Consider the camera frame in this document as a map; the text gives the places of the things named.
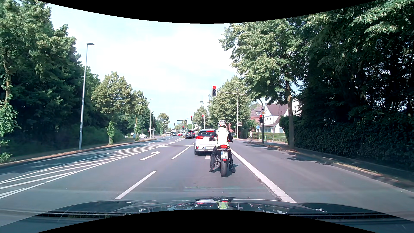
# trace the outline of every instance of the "fence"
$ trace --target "fence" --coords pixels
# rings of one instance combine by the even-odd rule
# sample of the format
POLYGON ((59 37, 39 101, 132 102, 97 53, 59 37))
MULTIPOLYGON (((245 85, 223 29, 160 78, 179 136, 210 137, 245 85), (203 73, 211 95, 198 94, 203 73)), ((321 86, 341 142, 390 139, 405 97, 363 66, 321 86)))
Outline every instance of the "fence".
MULTIPOLYGON (((262 140, 262 133, 253 132, 252 139, 262 140)), ((287 138, 284 133, 264 133, 263 139, 265 142, 284 142, 287 143, 287 138)))

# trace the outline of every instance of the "car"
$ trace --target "car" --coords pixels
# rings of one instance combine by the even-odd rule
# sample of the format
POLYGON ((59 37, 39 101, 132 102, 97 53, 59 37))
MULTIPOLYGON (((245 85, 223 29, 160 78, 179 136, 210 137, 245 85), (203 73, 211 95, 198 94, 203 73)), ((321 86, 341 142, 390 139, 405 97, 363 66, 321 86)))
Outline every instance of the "car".
POLYGON ((193 133, 191 133, 191 132, 187 132, 186 134, 185 134, 185 138, 187 139, 187 138, 194 138, 194 135, 193 135, 193 133))
POLYGON ((210 136, 216 129, 201 129, 198 131, 197 137, 194 143, 194 155, 200 155, 201 153, 212 153, 213 148, 216 145, 216 141, 210 141, 210 136))

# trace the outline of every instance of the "motorcycle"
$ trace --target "motorcycle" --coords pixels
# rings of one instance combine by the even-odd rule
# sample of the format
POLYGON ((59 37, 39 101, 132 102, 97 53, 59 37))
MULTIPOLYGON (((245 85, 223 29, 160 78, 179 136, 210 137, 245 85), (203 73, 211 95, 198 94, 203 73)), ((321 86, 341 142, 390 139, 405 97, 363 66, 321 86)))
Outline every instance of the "motorcycle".
POLYGON ((231 153, 230 146, 220 145, 217 148, 216 161, 214 164, 220 169, 221 177, 226 176, 229 164, 233 162, 229 156, 229 153, 231 153))

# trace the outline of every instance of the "traffic light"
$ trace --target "traffic light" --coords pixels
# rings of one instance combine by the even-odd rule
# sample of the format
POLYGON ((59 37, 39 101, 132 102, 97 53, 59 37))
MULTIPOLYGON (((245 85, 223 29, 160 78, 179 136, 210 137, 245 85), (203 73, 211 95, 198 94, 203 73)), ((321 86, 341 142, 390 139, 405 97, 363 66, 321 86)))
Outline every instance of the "traffic light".
POLYGON ((213 91, 211 92, 211 96, 217 96, 217 86, 213 86, 213 91))

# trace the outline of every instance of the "sky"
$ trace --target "sky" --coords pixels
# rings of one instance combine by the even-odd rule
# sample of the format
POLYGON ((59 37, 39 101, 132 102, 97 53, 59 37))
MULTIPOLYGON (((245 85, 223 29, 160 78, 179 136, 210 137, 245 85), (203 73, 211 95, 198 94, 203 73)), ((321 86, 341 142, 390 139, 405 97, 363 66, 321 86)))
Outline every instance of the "sky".
POLYGON ((190 118, 201 101, 207 108, 212 86, 221 87, 237 74, 230 66, 231 51, 219 43, 227 24, 154 22, 48 6, 54 28, 67 24, 69 36, 77 39, 82 64, 86 43, 94 43, 87 57, 92 73, 103 80, 117 71, 144 92, 156 116, 170 116, 171 128, 190 118))

